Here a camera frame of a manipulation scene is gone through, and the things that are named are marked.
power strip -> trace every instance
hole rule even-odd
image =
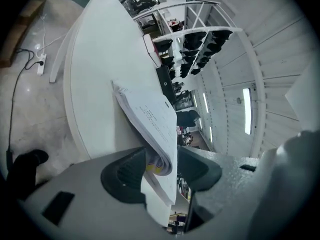
[[[38,64],[38,70],[36,72],[38,76],[42,76],[44,74],[46,58],[47,58],[46,54],[41,54],[39,61],[43,62],[43,65]]]

black cable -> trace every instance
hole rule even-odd
[[[21,52],[28,52],[28,60],[27,60],[26,64],[24,65],[24,67],[19,72],[18,77],[15,80],[13,93],[12,93],[11,114],[10,114],[10,123],[9,123],[8,149],[6,151],[6,167],[7,167],[8,170],[11,168],[11,166],[13,164],[13,152],[10,149],[10,143],[11,143],[12,115],[13,115],[13,110],[14,110],[14,97],[15,97],[15,92],[16,92],[16,87],[17,87],[17,83],[18,83],[19,77],[20,77],[22,71],[31,69],[33,67],[33,65],[35,65],[35,64],[43,65],[44,64],[43,61],[37,61],[37,62],[33,63],[30,67],[28,67],[29,62],[32,61],[33,58],[35,57],[35,53],[32,50],[22,49],[22,48],[19,48],[16,51],[17,54],[19,54]]]

concrete floor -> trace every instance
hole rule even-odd
[[[58,48],[83,8],[71,0],[47,0],[42,12],[45,21],[45,45],[62,36],[45,48],[47,54],[44,74],[37,75],[37,65],[24,70],[19,78],[14,96],[12,116],[11,149],[14,159],[32,149],[49,154],[49,160],[37,169],[37,181],[51,178],[70,164],[89,159],[81,157],[72,138],[66,118],[63,97],[63,69],[56,83],[49,77]],[[23,49],[35,51],[41,47],[44,36],[42,20],[37,17],[29,28],[22,44]],[[6,177],[6,150],[8,148],[9,122],[13,89],[18,73],[28,60],[28,53],[19,53],[11,67],[0,70],[0,169]]]

white cable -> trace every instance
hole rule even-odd
[[[43,54],[45,53],[46,27],[45,27],[45,20],[42,18],[41,15],[39,15],[39,17],[40,17],[40,19],[41,19],[42,22],[43,22],[43,30],[44,30],[43,39],[42,39],[42,43],[43,43],[42,49],[43,49],[43,51],[42,51],[42,54],[41,54],[41,55],[43,55]],[[35,56],[36,56],[38,59],[40,59],[40,57],[38,56],[37,52],[35,53]]]
[[[42,48],[40,48],[39,50],[37,50],[37,51],[35,52],[35,55],[37,56],[37,58],[39,58],[37,52],[41,51],[43,48],[46,48],[46,47],[50,46],[51,44],[53,44],[55,41],[59,40],[60,38],[62,38],[62,37],[65,36],[66,34],[67,34],[67,33],[59,36],[58,38],[54,39],[53,41],[51,41],[50,43],[48,43],[48,44],[45,45],[44,47],[42,47]]]

black office chair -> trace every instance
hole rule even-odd
[[[200,115],[195,110],[176,112],[176,125],[181,127],[195,127]]]

